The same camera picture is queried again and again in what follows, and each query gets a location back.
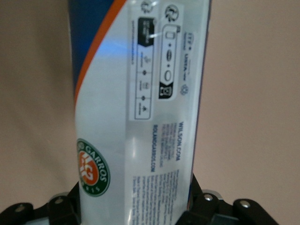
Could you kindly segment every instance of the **orange logo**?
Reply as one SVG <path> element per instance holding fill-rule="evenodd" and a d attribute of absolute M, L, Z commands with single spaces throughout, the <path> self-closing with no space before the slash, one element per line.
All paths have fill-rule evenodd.
<path fill-rule="evenodd" d="M 84 152 L 80 151 L 79 154 L 79 171 L 83 181 L 90 186 L 93 186 L 97 183 L 99 179 L 99 171 L 96 165 L 96 162 L 92 157 Z"/>

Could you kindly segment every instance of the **black icon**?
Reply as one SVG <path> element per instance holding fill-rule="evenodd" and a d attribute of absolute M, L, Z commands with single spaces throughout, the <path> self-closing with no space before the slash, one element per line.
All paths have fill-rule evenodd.
<path fill-rule="evenodd" d="M 154 45 L 154 18 L 140 17 L 138 19 L 137 43 L 148 47 Z"/>
<path fill-rule="evenodd" d="M 194 42 L 194 35 L 193 35 L 193 33 L 188 33 L 188 34 L 187 34 L 187 43 L 188 43 L 189 45 L 192 45 L 193 42 Z"/>
<path fill-rule="evenodd" d="M 188 94 L 188 86 L 186 84 L 182 85 L 180 93 L 182 95 Z"/>
<path fill-rule="evenodd" d="M 150 13 L 153 9 L 153 3 L 150 0 L 144 0 L 141 3 L 141 9 L 144 13 Z"/>
<path fill-rule="evenodd" d="M 147 56 L 144 57 L 144 60 L 145 60 L 146 63 L 151 62 L 151 58 L 148 58 Z"/>
<path fill-rule="evenodd" d="M 165 9 L 165 17 L 168 19 L 169 22 L 174 22 L 178 19 L 179 11 L 175 5 L 169 5 Z"/>
<path fill-rule="evenodd" d="M 160 92 L 159 92 L 160 96 L 172 96 L 172 87 L 160 87 Z"/>
<path fill-rule="evenodd" d="M 166 81 L 170 81 L 171 78 L 172 78 L 172 72 L 171 72 L 170 70 L 167 70 L 167 71 L 165 72 L 165 80 L 166 80 Z"/>
<path fill-rule="evenodd" d="M 170 61 L 172 59 L 172 51 L 168 50 L 167 51 L 167 61 Z"/>
<path fill-rule="evenodd" d="M 150 88 L 150 84 L 148 82 L 142 83 L 142 88 L 143 89 L 149 89 Z"/>

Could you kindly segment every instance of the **plastic tube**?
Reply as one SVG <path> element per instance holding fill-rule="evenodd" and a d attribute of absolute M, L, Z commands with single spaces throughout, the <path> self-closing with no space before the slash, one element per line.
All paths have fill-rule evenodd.
<path fill-rule="evenodd" d="M 83 225 L 187 209 L 209 0 L 69 1 Z"/>

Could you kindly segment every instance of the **printed symbols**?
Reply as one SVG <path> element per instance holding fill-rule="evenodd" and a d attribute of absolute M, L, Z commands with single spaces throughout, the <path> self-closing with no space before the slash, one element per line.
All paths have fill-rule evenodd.
<path fill-rule="evenodd" d="M 189 45 L 189 50 L 191 51 L 192 50 L 192 45 L 193 45 L 193 42 L 194 42 L 194 35 L 193 33 L 188 33 L 187 34 L 187 43 Z"/>
<path fill-rule="evenodd" d="M 141 89 L 149 89 L 149 88 L 150 88 L 150 84 L 148 82 L 141 83 Z"/>
<path fill-rule="evenodd" d="M 141 17 L 138 20 L 138 45 L 148 47 L 154 44 L 154 18 Z"/>
<path fill-rule="evenodd" d="M 153 47 L 138 46 L 137 53 L 137 70 L 138 72 L 151 73 L 152 71 L 152 55 Z"/>
<path fill-rule="evenodd" d="M 146 98 L 142 100 L 142 98 L 136 99 L 135 105 L 135 118 L 138 120 L 148 120 L 150 119 L 150 99 Z"/>
<path fill-rule="evenodd" d="M 187 86 L 186 84 L 182 85 L 181 90 L 180 90 L 180 93 L 181 93 L 182 95 L 188 94 L 188 86 Z"/>
<path fill-rule="evenodd" d="M 141 3 L 141 10 L 144 13 L 150 13 L 153 10 L 153 3 L 150 0 L 144 0 Z"/>
<path fill-rule="evenodd" d="M 168 19 L 169 22 L 174 22 L 179 17 L 179 10 L 175 5 L 169 5 L 165 9 L 165 17 Z"/>
<path fill-rule="evenodd" d="M 177 25 L 167 24 L 163 27 L 158 94 L 159 99 L 170 99 L 174 92 L 176 48 L 179 31 L 180 28 L 178 28 Z"/>

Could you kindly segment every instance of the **orange stripe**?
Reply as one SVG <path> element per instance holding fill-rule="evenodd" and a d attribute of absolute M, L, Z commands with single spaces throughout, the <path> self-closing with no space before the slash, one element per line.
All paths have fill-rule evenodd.
<path fill-rule="evenodd" d="M 77 84 L 76 84 L 75 104 L 77 102 L 78 93 L 79 93 L 79 90 L 80 90 L 81 85 L 83 83 L 86 72 L 87 72 L 87 70 L 90 66 L 90 63 L 93 60 L 97 49 L 101 45 L 101 42 L 103 41 L 103 39 L 104 39 L 105 35 L 107 34 L 110 26 L 112 25 L 113 21 L 117 17 L 118 13 L 120 12 L 120 10 L 123 7 L 123 5 L 125 4 L 125 2 L 126 2 L 126 0 L 115 0 L 112 3 L 110 9 L 107 11 L 107 14 L 106 14 L 105 18 L 102 21 L 102 23 L 101 23 L 94 39 L 93 39 L 92 44 L 90 45 L 89 51 L 88 51 L 88 53 L 87 53 L 87 55 L 84 59 L 83 65 L 82 65 L 80 73 L 79 73 L 78 81 L 77 81 Z"/>

